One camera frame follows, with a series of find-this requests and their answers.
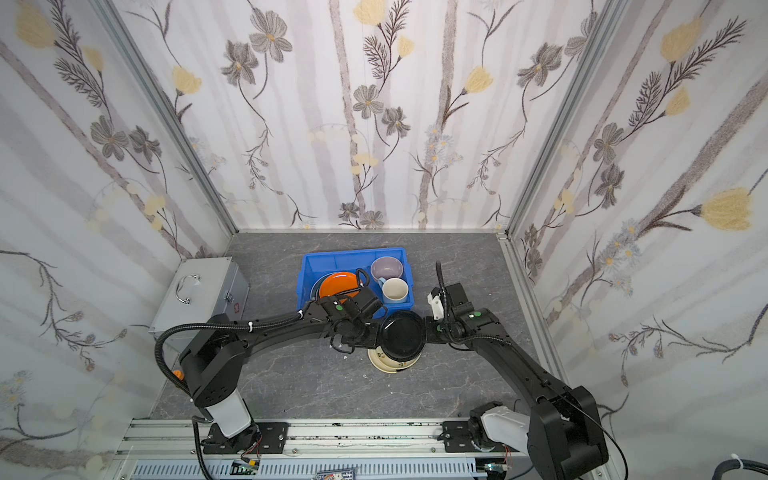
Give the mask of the orange plate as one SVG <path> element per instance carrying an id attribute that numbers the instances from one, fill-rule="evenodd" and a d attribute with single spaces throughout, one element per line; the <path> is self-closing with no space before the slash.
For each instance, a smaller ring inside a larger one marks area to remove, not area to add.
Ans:
<path id="1" fill-rule="evenodd" d="M 355 289 L 359 286 L 355 273 L 342 271 L 329 274 L 320 283 L 317 296 L 319 298 L 335 296 L 340 292 Z"/>

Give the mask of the black plate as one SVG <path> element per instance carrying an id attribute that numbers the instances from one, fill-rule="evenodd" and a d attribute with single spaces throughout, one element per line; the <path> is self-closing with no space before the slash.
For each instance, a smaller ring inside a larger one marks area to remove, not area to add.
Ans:
<path id="1" fill-rule="evenodd" d="M 383 353 L 392 360 L 414 360 L 426 344 L 425 320 L 411 310 L 395 311 L 381 324 L 378 343 Z"/>

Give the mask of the cream mug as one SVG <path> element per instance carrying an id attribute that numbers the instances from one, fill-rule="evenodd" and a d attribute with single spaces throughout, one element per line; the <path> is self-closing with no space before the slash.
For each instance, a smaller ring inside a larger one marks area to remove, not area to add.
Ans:
<path id="1" fill-rule="evenodd" d="M 379 284 L 385 304 L 399 304 L 407 301 L 410 287 L 402 278 L 380 278 Z"/>

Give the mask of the purple bowl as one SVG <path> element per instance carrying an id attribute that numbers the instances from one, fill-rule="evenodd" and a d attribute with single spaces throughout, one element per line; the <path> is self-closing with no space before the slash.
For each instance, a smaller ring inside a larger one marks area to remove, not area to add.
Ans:
<path id="1" fill-rule="evenodd" d="M 404 264 L 395 257 L 383 256 L 373 261 L 370 272 L 377 281 L 401 278 L 404 273 Z"/>

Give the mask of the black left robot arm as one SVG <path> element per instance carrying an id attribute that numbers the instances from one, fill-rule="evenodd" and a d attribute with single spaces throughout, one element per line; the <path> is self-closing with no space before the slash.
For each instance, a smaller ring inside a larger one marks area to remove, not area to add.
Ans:
<path id="1" fill-rule="evenodd" d="M 180 355 L 182 382 L 193 405 L 225 439 L 242 437 L 255 425 L 238 390 L 248 361 L 305 340 L 327 339 L 338 350 L 371 348 L 377 336 L 373 316 L 383 308 L 371 289 L 359 288 L 270 319 L 229 322 L 217 316 L 194 324 L 197 334 Z"/>

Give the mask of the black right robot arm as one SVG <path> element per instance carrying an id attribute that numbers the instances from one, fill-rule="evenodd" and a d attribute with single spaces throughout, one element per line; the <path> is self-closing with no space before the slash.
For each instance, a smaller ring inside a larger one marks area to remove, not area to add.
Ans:
<path id="1" fill-rule="evenodd" d="M 464 345 L 484 358 L 529 407 L 523 450 L 543 479 L 576 479 L 609 460 L 593 395 L 549 373 L 508 335 L 490 310 L 476 308 L 459 283 L 427 296 L 427 341 Z"/>

